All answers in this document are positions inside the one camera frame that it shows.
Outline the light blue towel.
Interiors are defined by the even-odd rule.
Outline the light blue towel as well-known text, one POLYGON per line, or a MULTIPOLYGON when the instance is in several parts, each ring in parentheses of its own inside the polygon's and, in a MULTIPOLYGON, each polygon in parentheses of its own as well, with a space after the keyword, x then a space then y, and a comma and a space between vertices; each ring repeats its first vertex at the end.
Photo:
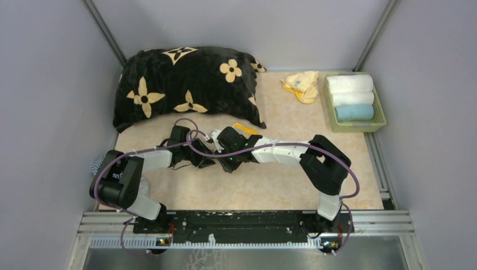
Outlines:
POLYGON ((336 119, 338 122, 367 121, 374 117, 372 105, 344 105, 335 107, 336 119))

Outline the pale yellow cream towel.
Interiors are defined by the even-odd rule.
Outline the pale yellow cream towel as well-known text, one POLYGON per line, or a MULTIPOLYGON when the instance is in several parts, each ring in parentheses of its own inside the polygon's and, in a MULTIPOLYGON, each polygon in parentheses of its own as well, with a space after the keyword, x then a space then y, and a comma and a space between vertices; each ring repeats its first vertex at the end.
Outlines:
POLYGON ((312 104, 318 96, 317 80, 319 72, 304 71, 281 80, 284 90, 295 95, 299 102, 312 104))

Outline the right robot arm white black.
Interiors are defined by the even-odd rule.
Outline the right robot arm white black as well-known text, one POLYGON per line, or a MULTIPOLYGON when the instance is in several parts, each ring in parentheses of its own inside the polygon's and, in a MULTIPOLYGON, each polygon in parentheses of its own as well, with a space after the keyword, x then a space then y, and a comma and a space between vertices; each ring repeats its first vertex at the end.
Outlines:
POLYGON ((259 134, 248 137, 226 127, 210 134, 215 154, 225 172, 232 173, 243 163, 277 163, 300 167, 318 190, 317 226, 331 232, 339 224, 341 187, 350 173, 351 161, 325 136, 308 142, 288 142, 259 134))

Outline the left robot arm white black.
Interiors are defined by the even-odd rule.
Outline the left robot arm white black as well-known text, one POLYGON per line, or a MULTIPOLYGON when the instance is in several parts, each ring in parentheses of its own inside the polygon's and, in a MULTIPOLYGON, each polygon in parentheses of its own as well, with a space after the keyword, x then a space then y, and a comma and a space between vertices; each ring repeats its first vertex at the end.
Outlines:
POLYGON ((169 224, 166 206, 141 193, 140 185, 144 181, 144 172, 172 168, 184 160, 199 169, 215 164, 211 158, 199 155, 185 145, 189 131, 190 128, 175 125, 169 138, 158 147, 170 145, 176 147, 125 156, 102 173, 109 163, 123 154, 117 150, 108 151, 93 174, 94 179, 89 189, 90 197, 94 199, 97 195, 97 198, 108 206, 147 219, 148 228, 156 233, 165 231, 169 224))

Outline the yellow grey towel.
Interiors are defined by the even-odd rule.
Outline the yellow grey towel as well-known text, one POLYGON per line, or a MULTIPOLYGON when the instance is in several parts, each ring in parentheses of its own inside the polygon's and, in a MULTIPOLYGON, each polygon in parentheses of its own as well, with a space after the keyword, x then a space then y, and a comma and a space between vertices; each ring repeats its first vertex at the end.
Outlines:
POLYGON ((239 124, 239 123, 233 124, 232 128, 246 138, 249 138, 252 135, 260 135, 260 133, 257 130, 248 128, 248 127, 246 127, 242 124, 239 124))

